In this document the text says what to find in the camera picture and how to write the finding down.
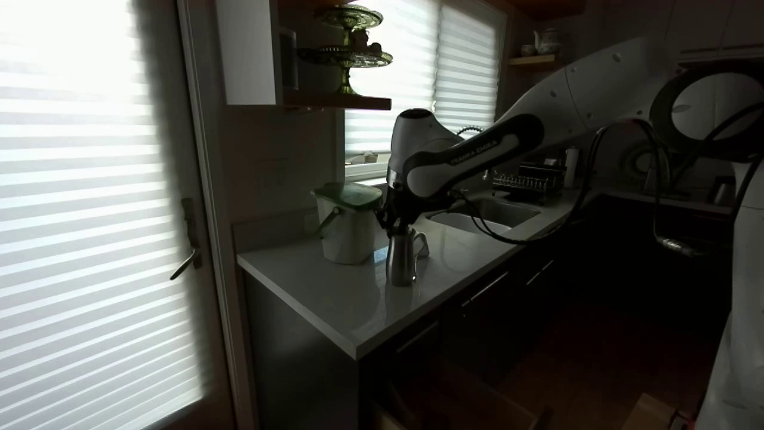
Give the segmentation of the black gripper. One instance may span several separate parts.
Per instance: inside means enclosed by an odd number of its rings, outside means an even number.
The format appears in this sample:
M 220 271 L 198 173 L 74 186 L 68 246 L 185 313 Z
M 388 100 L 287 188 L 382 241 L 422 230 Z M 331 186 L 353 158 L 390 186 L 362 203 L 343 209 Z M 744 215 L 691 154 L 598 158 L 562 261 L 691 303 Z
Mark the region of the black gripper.
M 415 223 L 410 197 L 404 188 L 388 188 L 378 211 L 378 223 L 390 237 L 407 235 Z

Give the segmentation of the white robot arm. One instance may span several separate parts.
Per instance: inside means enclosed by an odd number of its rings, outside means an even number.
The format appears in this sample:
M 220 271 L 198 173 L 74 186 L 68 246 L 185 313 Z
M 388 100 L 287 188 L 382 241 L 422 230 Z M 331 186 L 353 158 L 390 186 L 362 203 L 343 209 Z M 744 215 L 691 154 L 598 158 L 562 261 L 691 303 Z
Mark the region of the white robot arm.
M 653 38 L 602 49 L 545 77 L 484 131 L 462 139 L 422 108 L 391 131 L 380 225 L 398 237 L 452 201 L 459 181 L 522 156 L 636 123 L 668 149 L 735 164 L 734 292 L 696 430 L 764 430 L 761 70 L 684 67 Z

